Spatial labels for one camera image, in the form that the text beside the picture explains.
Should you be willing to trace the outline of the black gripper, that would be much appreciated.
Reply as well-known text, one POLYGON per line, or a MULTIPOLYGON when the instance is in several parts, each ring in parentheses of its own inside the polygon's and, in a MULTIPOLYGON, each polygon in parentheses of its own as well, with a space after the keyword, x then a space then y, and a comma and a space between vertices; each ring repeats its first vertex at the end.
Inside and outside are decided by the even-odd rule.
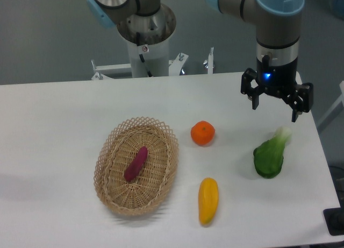
POLYGON ((313 106, 314 86, 312 83, 296 83, 298 44, 286 48, 268 48, 256 45, 257 72, 247 68, 241 77, 240 92, 247 95, 256 110, 263 93, 281 97, 292 109, 291 121, 296 122, 303 112, 313 106))

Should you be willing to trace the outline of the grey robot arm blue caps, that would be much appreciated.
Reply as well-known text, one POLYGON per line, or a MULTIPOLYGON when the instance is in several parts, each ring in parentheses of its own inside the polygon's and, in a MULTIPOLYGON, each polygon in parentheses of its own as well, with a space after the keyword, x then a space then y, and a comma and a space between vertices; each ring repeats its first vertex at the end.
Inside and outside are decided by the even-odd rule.
MULTIPOLYGON (((213 9, 256 27, 256 68, 241 78, 241 92, 259 105, 261 94, 282 99, 292 121, 309 112, 313 85, 296 81, 300 26, 305 0, 206 0, 213 9)), ((181 72, 186 56, 168 58, 176 28, 172 10, 161 0, 87 0, 103 27, 116 27, 125 40, 133 77, 172 76, 181 72)))

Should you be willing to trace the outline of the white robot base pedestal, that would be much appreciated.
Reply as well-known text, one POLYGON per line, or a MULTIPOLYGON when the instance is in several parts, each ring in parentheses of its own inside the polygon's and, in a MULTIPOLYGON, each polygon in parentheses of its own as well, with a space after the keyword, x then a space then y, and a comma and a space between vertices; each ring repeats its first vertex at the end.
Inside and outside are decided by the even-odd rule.
POLYGON ((132 15, 117 25, 133 78, 169 75, 169 41, 175 29, 176 17, 164 4, 151 16, 132 15))

